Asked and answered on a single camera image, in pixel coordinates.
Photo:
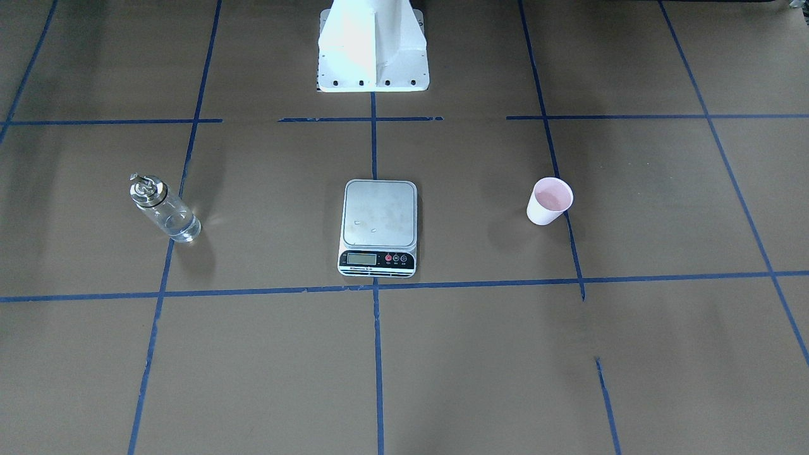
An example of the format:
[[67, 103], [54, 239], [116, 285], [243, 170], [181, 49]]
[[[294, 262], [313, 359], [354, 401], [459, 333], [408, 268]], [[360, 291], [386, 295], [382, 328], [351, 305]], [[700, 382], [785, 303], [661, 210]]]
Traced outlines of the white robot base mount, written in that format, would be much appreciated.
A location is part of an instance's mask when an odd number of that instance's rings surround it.
[[424, 15], [410, 1], [334, 1], [320, 13], [316, 87], [326, 93], [430, 86]]

